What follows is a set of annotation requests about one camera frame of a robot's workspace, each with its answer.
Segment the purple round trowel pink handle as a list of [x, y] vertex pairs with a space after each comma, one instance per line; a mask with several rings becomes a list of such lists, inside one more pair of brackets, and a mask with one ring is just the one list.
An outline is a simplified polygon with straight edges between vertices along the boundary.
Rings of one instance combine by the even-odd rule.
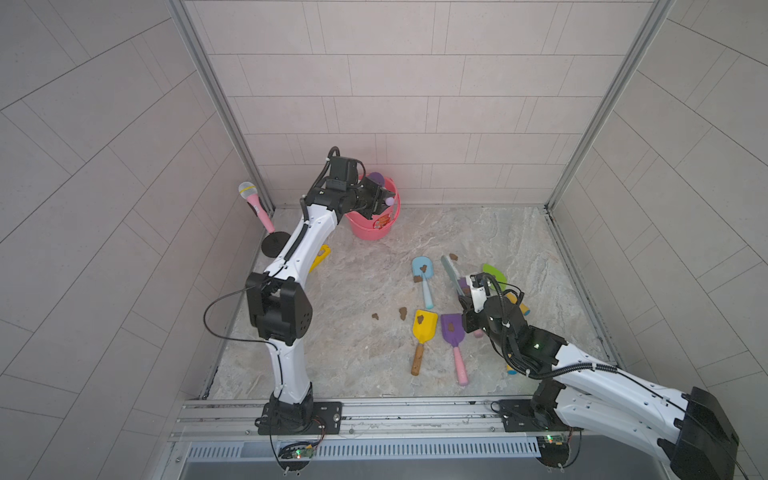
[[367, 192], [370, 194], [371, 205], [374, 210], [383, 210], [393, 206], [395, 194], [386, 187], [384, 176], [378, 172], [372, 172], [365, 177]]

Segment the purple square shovel front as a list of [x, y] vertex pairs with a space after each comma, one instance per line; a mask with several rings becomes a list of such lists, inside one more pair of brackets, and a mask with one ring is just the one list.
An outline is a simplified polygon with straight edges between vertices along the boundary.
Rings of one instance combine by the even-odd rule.
[[469, 378], [460, 350], [460, 344], [466, 334], [462, 325], [462, 315], [441, 314], [440, 326], [443, 339], [452, 347], [457, 382], [460, 386], [467, 386], [469, 384]]

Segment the light blue trowel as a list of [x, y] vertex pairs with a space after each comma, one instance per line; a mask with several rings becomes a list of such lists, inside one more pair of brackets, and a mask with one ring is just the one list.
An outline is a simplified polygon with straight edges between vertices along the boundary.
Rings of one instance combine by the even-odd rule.
[[434, 275], [434, 267], [432, 261], [425, 256], [414, 258], [412, 260], [412, 273], [414, 276], [414, 282], [420, 283], [422, 286], [425, 308], [428, 310], [433, 309], [434, 301], [428, 283], [428, 280]]

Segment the yellow shovel wooden handle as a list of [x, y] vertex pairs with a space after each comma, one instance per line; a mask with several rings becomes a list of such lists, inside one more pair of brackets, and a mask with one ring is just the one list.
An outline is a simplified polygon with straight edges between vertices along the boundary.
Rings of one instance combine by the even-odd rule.
[[418, 343], [411, 366], [411, 374], [413, 376], [418, 376], [420, 373], [425, 344], [434, 338], [438, 318], [437, 313], [427, 310], [419, 309], [414, 314], [412, 333]]

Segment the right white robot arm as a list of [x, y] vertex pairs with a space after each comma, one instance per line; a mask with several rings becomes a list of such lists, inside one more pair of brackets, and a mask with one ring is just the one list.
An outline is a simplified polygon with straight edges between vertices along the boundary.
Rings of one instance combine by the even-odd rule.
[[539, 386], [531, 399], [542, 429], [558, 422], [643, 451], [679, 479], [731, 479], [740, 440], [715, 395], [665, 387], [601, 361], [527, 322], [523, 292], [481, 272], [456, 283], [466, 332], [483, 331], [513, 371]]

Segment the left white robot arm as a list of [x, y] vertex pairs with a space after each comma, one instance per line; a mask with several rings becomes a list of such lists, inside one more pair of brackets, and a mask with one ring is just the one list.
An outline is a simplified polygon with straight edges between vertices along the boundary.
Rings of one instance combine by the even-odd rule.
[[311, 421], [314, 400], [303, 337], [311, 325], [313, 307], [304, 285], [320, 247], [346, 214], [380, 215], [394, 204], [394, 197], [392, 191], [366, 176], [317, 181], [300, 199], [302, 220], [273, 263], [262, 273], [250, 274], [245, 287], [232, 293], [247, 295], [249, 318], [258, 337], [229, 337], [205, 327], [225, 341], [267, 346], [275, 382], [269, 400], [271, 414], [298, 424]]

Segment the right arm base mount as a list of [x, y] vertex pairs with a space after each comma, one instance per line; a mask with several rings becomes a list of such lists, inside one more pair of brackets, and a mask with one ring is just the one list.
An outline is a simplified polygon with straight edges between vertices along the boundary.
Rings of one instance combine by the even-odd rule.
[[542, 381], [527, 399], [501, 399], [490, 404], [507, 433], [566, 432], [571, 430], [555, 412], [557, 397], [566, 386], [556, 380]]

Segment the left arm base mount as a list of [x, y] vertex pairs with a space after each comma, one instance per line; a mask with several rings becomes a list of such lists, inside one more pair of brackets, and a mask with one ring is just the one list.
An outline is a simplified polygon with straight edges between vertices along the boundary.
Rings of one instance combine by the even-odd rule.
[[301, 403], [284, 402], [282, 396], [270, 396], [262, 414], [254, 421], [259, 435], [338, 434], [344, 404], [339, 401], [315, 401], [309, 388]]

